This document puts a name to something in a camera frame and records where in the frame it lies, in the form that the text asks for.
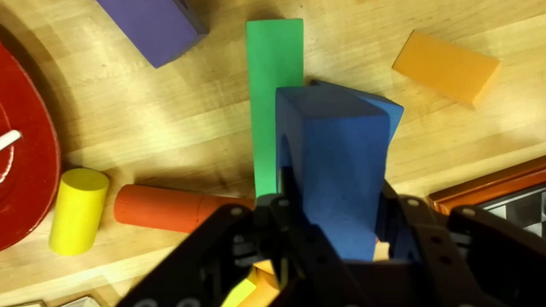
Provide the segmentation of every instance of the red lid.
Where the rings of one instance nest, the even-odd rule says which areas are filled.
[[[17,60],[0,44],[0,137],[21,138],[0,150],[0,251],[46,217],[60,178],[60,150],[50,114]]]

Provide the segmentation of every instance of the wooden floor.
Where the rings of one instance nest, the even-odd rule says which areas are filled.
[[[306,75],[382,94],[406,108],[387,179],[425,196],[546,154],[543,0],[195,0],[212,29],[155,70],[94,0],[2,0],[0,41],[19,50],[62,138],[67,166],[104,171],[109,207],[92,251],[48,247],[51,215],[0,253],[0,305],[96,292],[111,305],[181,234],[120,225],[128,183],[253,196],[244,24],[306,21]],[[413,29],[497,56],[502,70],[473,109],[391,65]]]

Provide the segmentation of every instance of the green rectangular block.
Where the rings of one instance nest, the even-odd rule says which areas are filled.
[[[246,24],[256,198],[278,193],[277,89],[304,85],[304,21]]]

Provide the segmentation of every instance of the red circular object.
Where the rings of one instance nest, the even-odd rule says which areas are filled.
[[[0,251],[39,225],[60,178],[60,149],[46,106],[0,44],[0,135],[10,130],[19,130],[22,138],[0,152]]]

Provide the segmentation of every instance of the purple block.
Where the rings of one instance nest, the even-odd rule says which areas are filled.
[[[99,4],[154,67],[172,62],[205,36],[205,29],[183,0],[99,0]]]

